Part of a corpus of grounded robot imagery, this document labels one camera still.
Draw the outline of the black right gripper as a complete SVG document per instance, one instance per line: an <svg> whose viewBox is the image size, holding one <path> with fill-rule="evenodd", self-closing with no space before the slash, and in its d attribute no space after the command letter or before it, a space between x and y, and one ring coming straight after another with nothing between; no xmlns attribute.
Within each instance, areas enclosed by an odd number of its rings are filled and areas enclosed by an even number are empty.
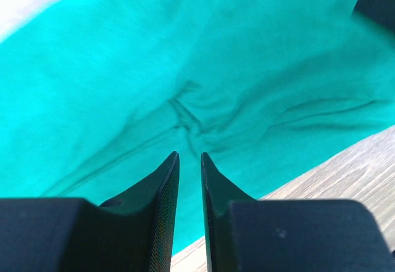
<svg viewBox="0 0 395 272"><path fill-rule="evenodd" d="M353 13L394 35L394 0L358 0Z"/></svg>

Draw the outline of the green t-shirt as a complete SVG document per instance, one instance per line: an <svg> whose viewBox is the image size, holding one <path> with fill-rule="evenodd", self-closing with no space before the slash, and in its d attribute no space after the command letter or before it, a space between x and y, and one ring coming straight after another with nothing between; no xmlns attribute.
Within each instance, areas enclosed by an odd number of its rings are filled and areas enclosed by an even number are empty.
<svg viewBox="0 0 395 272"><path fill-rule="evenodd" d="M394 125L394 36L357 1L60 0L1 43L1 196L101 203L176 151L181 251L203 152L260 198Z"/></svg>

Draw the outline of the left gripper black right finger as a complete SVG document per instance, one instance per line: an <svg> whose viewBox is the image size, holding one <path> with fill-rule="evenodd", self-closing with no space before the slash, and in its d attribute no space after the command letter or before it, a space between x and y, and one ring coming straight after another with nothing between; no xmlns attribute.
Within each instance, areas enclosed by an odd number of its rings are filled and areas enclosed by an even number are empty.
<svg viewBox="0 0 395 272"><path fill-rule="evenodd" d="M393 271L372 213L349 199L257 200L201 156L209 271Z"/></svg>

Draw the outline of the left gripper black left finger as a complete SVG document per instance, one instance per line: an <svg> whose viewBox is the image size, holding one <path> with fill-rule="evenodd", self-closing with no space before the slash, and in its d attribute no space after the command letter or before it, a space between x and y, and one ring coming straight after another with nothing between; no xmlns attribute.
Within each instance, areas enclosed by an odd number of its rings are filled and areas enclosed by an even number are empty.
<svg viewBox="0 0 395 272"><path fill-rule="evenodd" d="M82 198L2 199L2 271L168 271L180 159L94 205Z"/></svg>

